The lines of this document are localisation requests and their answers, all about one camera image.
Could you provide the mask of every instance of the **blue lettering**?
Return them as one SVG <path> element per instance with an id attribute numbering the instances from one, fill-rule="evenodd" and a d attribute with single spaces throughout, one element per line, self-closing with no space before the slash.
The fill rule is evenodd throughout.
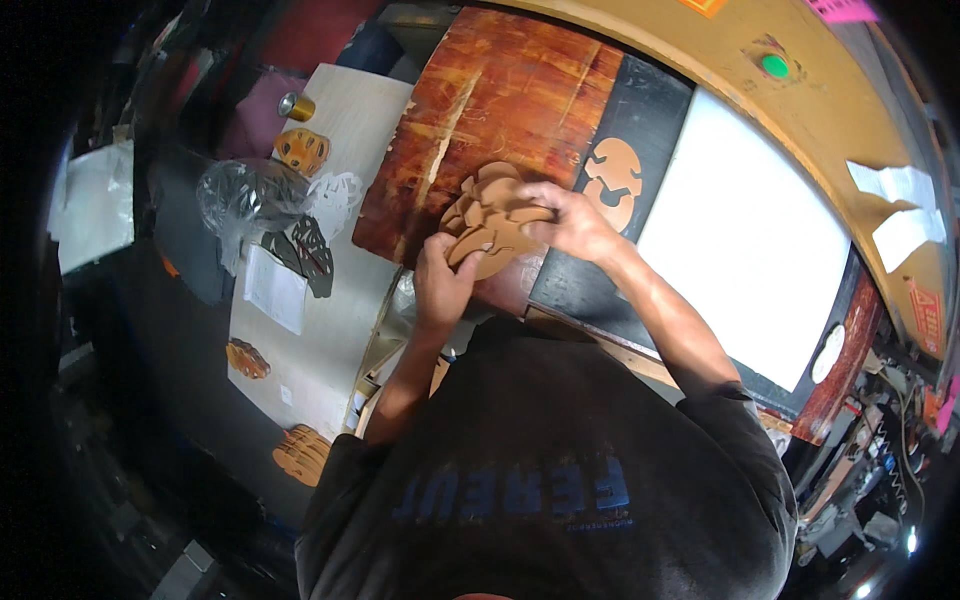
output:
<path id="1" fill-rule="evenodd" d="M 527 473 L 526 481 L 520 480 L 520 471 L 507 473 L 507 493 L 503 496 L 503 508 L 508 513 L 530 514 L 540 511 L 540 472 Z"/>
<path id="2" fill-rule="evenodd" d="M 627 494 L 627 482 L 623 479 L 620 461 L 613 456 L 607 457 L 607 476 L 594 482 L 597 492 L 597 508 L 612 509 L 630 504 Z"/>
<path id="3" fill-rule="evenodd" d="M 420 501 L 420 517 L 427 518 L 433 513 L 433 505 L 441 488 L 444 490 L 444 497 L 440 501 L 440 511 L 437 516 L 441 519 L 450 516 L 450 511 L 453 510 L 453 496 L 457 491 L 457 471 L 455 470 L 437 473 L 430 478 L 430 483 L 426 485 L 426 491 L 423 493 L 423 500 Z"/>
<path id="4" fill-rule="evenodd" d="M 581 483 L 580 467 L 575 464 L 554 468 L 553 480 L 554 515 L 577 513 L 584 510 L 584 486 Z"/>
<path id="5" fill-rule="evenodd" d="M 407 491 L 403 495 L 403 502 L 400 506 L 394 508 L 394 511 L 391 513 L 394 519 L 410 518 L 414 515 L 414 494 L 417 493 L 417 484 L 419 482 L 420 478 L 415 477 L 414 480 L 410 482 L 410 485 L 407 486 Z"/>
<path id="6" fill-rule="evenodd" d="M 476 470 L 467 475 L 467 490 L 464 492 L 464 518 L 488 516 L 493 512 L 493 482 L 496 473 L 491 470 Z"/>

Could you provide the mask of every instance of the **hand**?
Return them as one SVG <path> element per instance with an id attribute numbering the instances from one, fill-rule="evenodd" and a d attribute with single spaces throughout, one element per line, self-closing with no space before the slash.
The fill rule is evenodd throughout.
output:
<path id="1" fill-rule="evenodd" d="M 523 233 L 561 252 L 597 262 L 611 258 L 626 242 L 583 194 L 548 181 L 521 185 L 516 194 L 557 211 L 557 223 L 535 221 L 523 226 Z"/>
<path id="2" fill-rule="evenodd" d="M 472 252 L 460 263 L 457 273 L 446 264 L 446 250 L 457 238 L 449 233 L 434 233 L 423 242 L 414 271 L 414 290 L 417 292 L 417 324 L 415 333 L 442 338 L 453 331 L 464 316 L 467 301 L 473 293 L 477 266 L 484 254 Z"/>

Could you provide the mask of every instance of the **gold can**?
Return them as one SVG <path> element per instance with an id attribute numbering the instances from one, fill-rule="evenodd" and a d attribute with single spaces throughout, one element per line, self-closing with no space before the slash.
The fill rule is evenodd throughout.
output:
<path id="1" fill-rule="evenodd" d="M 312 100 L 292 91 L 280 98 L 280 104 L 276 105 L 276 114 L 303 122 L 313 116 L 315 109 L 316 105 Z"/>

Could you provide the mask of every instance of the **maroon fabric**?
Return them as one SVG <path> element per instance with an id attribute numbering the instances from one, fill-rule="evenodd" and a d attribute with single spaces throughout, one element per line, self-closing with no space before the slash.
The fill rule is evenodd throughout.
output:
<path id="1" fill-rule="evenodd" d="M 276 114 L 276 105 L 287 92 L 303 92 L 304 87 L 306 80 L 275 72 L 264 73 L 250 94 L 237 104 L 217 149 L 217 159 L 269 157 L 274 138 L 286 122 L 284 117 Z"/>
<path id="2" fill-rule="evenodd" d="M 382 0 L 294 0 L 263 46 L 260 62 L 313 73 L 333 63 L 357 25 L 373 16 Z"/>

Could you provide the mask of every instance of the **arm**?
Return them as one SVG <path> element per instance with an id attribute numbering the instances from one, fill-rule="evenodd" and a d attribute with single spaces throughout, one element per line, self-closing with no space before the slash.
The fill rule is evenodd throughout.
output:
<path id="1" fill-rule="evenodd" d="M 518 194 L 557 210 L 557 223 L 530 224 L 527 235 L 603 269 L 643 321 L 684 394 L 704 396 L 740 383 L 736 367 L 703 318 L 607 224 L 586 196 L 553 183 L 530 183 Z"/>
<path id="2" fill-rule="evenodd" d="M 444 254 L 456 241 L 449 233 L 437 233 L 423 243 L 414 271 L 417 322 L 367 424 L 364 439 L 370 444 L 391 444 L 406 433 L 430 391 L 437 356 L 467 308 L 483 253 L 472 253 L 454 273 Z"/>

